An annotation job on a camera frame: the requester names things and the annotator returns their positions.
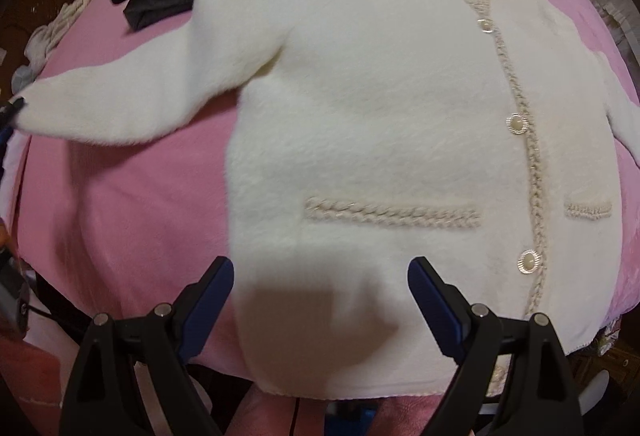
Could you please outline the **white fuzzy cardigan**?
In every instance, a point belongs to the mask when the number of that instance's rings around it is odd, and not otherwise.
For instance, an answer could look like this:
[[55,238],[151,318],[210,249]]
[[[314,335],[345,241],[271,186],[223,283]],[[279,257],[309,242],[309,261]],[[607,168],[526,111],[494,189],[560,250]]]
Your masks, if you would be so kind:
[[639,109],[548,0],[195,0],[180,28],[27,87],[16,124],[137,144],[230,89],[233,308],[265,392],[442,392],[419,255],[500,316],[544,312],[567,352],[604,325]]

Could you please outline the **pink pajama legs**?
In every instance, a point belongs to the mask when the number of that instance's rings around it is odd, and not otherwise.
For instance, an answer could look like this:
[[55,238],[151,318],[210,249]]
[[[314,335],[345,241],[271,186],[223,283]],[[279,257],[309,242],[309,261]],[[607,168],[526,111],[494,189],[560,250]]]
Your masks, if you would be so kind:
[[[442,400],[440,395],[383,398],[367,435],[420,435]],[[252,386],[241,401],[226,431],[227,435],[290,434],[320,436],[324,433],[324,415],[328,403],[302,399],[297,416],[293,397],[270,395]]]

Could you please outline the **round patterned tin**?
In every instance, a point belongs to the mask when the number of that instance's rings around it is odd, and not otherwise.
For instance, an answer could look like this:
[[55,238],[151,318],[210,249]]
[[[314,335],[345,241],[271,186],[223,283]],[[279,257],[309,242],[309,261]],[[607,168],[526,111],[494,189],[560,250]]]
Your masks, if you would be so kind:
[[605,355],[620,337],[622,319],[616,318],[602,328],[594,339],[594,350],[599,357]]

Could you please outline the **cream crumpled cloth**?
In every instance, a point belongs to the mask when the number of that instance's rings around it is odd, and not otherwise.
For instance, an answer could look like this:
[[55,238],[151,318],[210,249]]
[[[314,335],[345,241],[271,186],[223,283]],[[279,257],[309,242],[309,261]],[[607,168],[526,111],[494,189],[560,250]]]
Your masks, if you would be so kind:
[[38,26],[24,49],[27,64],[19,66],[11,78],[11,88],[14,94],[21,92],[32,84],[42,72],[55,48],[85,11],[91,0],[73,0],[65,3],[56,17],[48,24]]

